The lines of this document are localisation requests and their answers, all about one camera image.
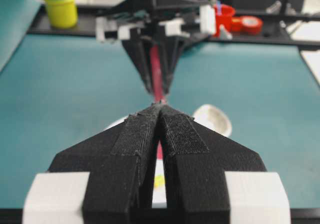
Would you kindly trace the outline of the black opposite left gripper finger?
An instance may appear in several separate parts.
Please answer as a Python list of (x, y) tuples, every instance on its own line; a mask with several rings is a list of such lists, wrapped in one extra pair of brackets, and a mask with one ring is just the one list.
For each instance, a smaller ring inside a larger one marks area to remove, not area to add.
[(152, 84), (152, 71), (150, 61), (150, 50), (153, 42), (147, 37), (122, 40), (122, 46), (137, 69), (145, 89), (148, 93), (154, 94)]
[(162, 88), (166, 95), (169, 93), (178, 60), (185, 49), (186, 38), (162, 36), (159, 39), (159, 44)]

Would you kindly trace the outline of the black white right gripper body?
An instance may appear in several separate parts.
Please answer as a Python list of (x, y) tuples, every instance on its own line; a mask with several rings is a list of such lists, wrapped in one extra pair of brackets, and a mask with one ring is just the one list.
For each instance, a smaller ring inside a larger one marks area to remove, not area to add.
[(95, 37), (125, 48), (150, 49), (209, 37), (217, 32), (214, 7), (206, 0), (123, 0), (98, 14)]

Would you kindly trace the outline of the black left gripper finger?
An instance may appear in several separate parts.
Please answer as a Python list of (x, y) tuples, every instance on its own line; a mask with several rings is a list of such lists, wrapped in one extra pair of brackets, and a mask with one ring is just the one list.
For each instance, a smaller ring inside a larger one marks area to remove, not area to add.
[(148, 166), (160, 105), (55, 155), (35, 176), (23, 207), (23, 223), (129, 223), (134, 204), (150, 206)]
[(290, 223), (276, 172), (260, 155), (169, 106), (159, 114), (167, 205), (186, 223)]

